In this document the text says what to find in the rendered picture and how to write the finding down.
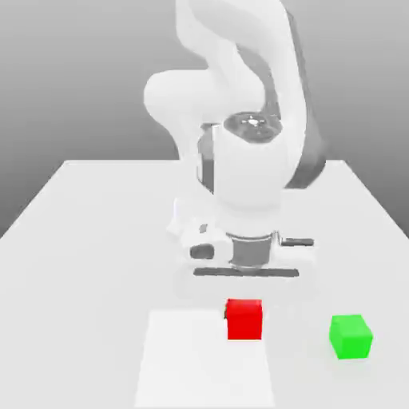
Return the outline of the small green cube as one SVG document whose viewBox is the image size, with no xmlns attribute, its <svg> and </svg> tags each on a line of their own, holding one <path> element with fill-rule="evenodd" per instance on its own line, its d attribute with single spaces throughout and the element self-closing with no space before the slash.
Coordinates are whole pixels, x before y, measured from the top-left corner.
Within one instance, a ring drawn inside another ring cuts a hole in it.
<svg viewBox="0 0 409 409">
<path fill-rule="evenodd" d="M 372 330 L 363 316 L 332 316 L 328 338 L 338 359 L 366 359 L 369 356 L 372 341 Z"/>
</svg>

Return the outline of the small red cube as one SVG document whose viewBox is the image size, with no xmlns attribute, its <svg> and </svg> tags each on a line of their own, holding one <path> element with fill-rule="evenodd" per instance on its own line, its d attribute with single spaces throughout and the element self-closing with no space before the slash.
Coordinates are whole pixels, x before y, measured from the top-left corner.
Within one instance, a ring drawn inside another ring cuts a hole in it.
<svg viewBox="0 0 409 409">
<path fill-rule="evenodd" d="M 262 301 L 227 299 L 224 309 L 229 340 L 260 340 L 263 328 Z"/>
</svg>

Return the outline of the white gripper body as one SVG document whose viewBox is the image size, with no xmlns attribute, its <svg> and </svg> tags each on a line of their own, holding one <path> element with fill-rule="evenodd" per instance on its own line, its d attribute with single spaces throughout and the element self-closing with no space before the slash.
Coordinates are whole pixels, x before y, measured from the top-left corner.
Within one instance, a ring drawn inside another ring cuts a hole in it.
<svg viewBox="0 0 409 409">
<path fill-rule="evenodd" d="M 185 265 L 173 275 L 177 294 L 189 299 L 296 298 L 312 294 L 318 281 L 318 269 L 309 263 L 247 272 Z"/>
</svg>

